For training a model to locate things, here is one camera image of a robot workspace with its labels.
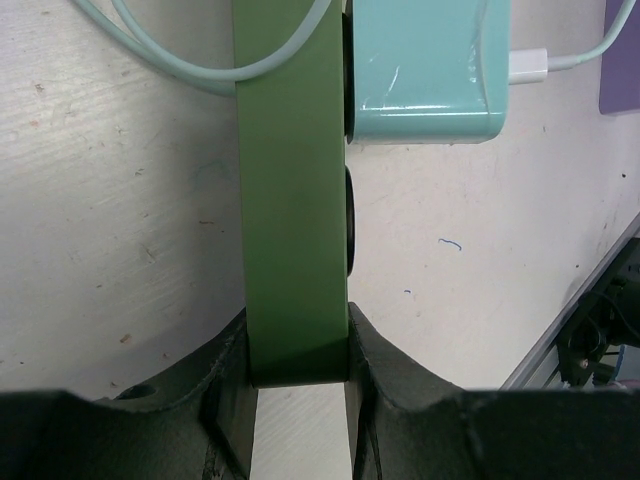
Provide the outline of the green power strip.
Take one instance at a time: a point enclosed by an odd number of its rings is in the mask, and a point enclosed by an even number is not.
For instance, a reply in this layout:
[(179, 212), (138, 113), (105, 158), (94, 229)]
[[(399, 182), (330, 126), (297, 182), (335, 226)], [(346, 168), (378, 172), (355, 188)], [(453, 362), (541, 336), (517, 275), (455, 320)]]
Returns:
[(303, 48), (236, 87), (251, 378), (348, 375), (342, 5)]

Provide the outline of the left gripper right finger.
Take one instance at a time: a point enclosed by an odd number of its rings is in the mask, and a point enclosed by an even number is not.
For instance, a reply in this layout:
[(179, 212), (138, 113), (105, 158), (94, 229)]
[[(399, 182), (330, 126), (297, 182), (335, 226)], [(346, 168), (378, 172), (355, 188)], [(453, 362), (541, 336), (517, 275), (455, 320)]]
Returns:
[(635, 390), (464, 390), (349, 306), (355, 479), (636, 479)]

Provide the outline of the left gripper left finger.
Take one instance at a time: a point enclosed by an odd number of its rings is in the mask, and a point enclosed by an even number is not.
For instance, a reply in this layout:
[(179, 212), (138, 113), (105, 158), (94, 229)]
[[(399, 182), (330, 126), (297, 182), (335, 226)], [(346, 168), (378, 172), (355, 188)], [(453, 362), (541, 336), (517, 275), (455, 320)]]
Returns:
[(4, 479), (246, 479), (257, 391), (245, 314), (113, 399), (64, 390), (1, 396)]

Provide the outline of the teal charger plug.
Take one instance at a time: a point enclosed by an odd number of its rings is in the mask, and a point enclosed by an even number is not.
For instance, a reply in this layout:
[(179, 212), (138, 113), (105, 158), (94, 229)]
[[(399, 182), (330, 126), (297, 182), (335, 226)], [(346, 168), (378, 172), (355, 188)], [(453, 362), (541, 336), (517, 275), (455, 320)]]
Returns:
[(508, 1), (350, 1), (351, 143), (475, 144), (508, 110)]

